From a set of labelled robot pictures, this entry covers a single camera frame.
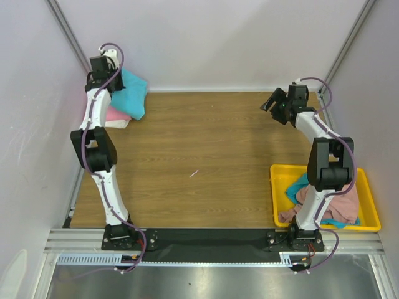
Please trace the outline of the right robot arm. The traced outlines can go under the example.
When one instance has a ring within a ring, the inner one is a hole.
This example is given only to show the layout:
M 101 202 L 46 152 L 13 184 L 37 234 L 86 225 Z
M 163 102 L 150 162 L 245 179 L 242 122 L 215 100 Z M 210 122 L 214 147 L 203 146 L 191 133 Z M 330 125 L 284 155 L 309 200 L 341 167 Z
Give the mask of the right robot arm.
M 353 139 L 341 137 L 320 118 L 319 111 L 309 107 L 309 89 L 292 83 L 288 91 L 277 88 L 261 106 L 272 118 L 290 123 L 312 143 L 307 164 L 309 190 L 301 210 L 292 218 L 284 235 L 269 236 L 271 249 L 305 251 L 322 245 L 320 222 L 331 200 L 349 191 L 356 180 Z

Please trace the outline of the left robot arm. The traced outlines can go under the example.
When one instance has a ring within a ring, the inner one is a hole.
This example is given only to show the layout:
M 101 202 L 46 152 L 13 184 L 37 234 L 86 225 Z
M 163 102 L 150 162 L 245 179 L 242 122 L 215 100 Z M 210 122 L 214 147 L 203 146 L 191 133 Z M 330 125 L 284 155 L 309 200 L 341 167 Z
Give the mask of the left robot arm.
M 130 215 L 124 206 L 116 178 L 117 150 L 105 129 L 112 93 L 123 86 L 121 63 L 115 50 L 90 58 L 85 91 L 87 107 L 82 124 L 70 133 L 81 166 L 90 173 L 105 211 L 103 250 L 131 249 L 137 233 L 127 224 Z

